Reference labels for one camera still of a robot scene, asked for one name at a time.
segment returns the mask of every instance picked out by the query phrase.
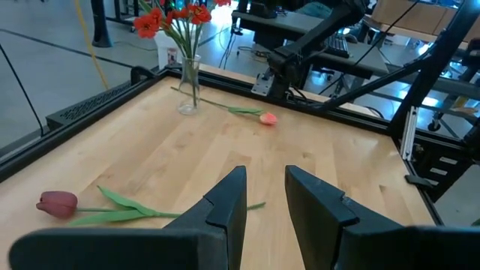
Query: glass vase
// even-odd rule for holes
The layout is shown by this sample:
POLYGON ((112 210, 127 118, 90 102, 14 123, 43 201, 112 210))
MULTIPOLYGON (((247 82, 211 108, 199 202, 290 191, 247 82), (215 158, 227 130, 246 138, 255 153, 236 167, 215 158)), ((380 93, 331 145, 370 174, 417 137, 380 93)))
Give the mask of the glass vase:
POLYGON ((181 81, 178 89, 184 93, 185 99, 178 105, 181 114, 191 116, 198 112, 200 104, 200 84, 198 83, 198 69, 200 56, 195 58, 182 58, 181 81))

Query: label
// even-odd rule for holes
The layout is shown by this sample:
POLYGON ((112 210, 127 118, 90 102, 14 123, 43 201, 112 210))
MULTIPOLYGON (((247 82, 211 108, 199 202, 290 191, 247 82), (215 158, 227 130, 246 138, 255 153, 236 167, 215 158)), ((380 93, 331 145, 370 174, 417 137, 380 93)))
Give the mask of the label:
POLYGON ((443 169, 437 169, 437 168, 431 168, 430 172, 440 174, 441 176, 446 176, 447 173, 448 173, 447 171, 444 171, 443 169))
POLYGON ((177 62, 177 49, 168 48, 166 51, 166 57, 168 59, 168 65, 173 65, 177 62))
POLYGON ((448 158, 448 157, 441 157, 440 161, 448 163, 448 164, 452 164, 452 165, 455 165, 455 164, 458 163, 458 161, 452 160, 451 158, 448 158))

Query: red flower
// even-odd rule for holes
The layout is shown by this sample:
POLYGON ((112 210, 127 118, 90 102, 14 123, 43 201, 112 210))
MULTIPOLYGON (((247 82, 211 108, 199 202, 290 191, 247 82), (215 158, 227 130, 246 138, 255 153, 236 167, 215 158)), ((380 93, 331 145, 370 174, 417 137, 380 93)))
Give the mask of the red flower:
POLYGON ((162 28, 163 29, 169 29, 170 28, 170 26, 172 25, 172 22, 173 22, 173 16, 174 16, 173 11, 170 11, 166 15, 165 21, 162 23, 162 28))
POLYGON ((154 24, 159 26, 162 22, 162 10, 160 8, 155 7, 150 11, 150 17, 153 20, 154 24))
POLYGON ((200 23, 208 23, 212 19, 207 7, 202 4, 201 6, 197 4, 188 4, 188 10, 193 14, 192 23, 199 25, 200 23))
POLYGON ((219 7, 224 5, 232 5, 232 0, 215 0, 215 4, 217 4, 219 7))
POLYGON ((174 10, 173 11, 173 19, 187 19, 190 15, 190 11, 188 8, 183 7, 181 10, 174 10))
POLYGON ((61 219, 71 218, 77 210, 78 199, 66 191, 47 191, 40 195, 37 209, 61 219))
POLYGON ((136 18, 133 21, 133 26, 135 26, 141 38, 153 38, 158 30, 158 24, 155 23, 150 15, 136 18))
POLYGON ((275 125, 277 124, 277 116, 270 112, 265 112, 260 116, 260 122, 264 125, 275 125))

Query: keyboard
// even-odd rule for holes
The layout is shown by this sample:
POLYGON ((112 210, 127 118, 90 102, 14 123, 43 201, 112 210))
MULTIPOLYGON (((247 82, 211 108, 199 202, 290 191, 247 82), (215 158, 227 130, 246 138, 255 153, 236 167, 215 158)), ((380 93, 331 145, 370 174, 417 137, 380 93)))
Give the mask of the keyboard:
POLYGON ((350 57, 347 41, 343 35, 333 34, 323 42, 323 46, 327 46, 325 53, 346 59, 350 57))

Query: black vent grille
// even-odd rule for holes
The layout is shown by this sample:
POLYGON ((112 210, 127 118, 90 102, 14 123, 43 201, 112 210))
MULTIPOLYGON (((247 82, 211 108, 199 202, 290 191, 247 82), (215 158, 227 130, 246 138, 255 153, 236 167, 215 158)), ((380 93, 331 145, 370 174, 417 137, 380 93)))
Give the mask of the black vent grille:
POLYGON ((92 99, 85 100, 82 103, 78 103, 77 105, 74 105, 73 107, 68 108, 64 112, 62 112, 60 114, 60 118, 74 121, 79 117, 82 117, 86 113, 90 113, 93 109, 102 106, 103 104, 122 94, 123 92, 125 92, 125 90, 129 88, 130 83, 120 85, 118 88, 114 88, 108 92, 99 94, 92 99))
POLYGON ((122 96, 131 89, 131 86, 130 82, 123 83, 109 91, 97 94, 94 97, 90 97, 89 99, 55 112, 52 115, 48 115, 46 117, 46 123, 51 131, 64 125, 69 125, 71 122, 75 122, 77 119, 95 111, 98 107, 102 107, 111 100, 122 96))

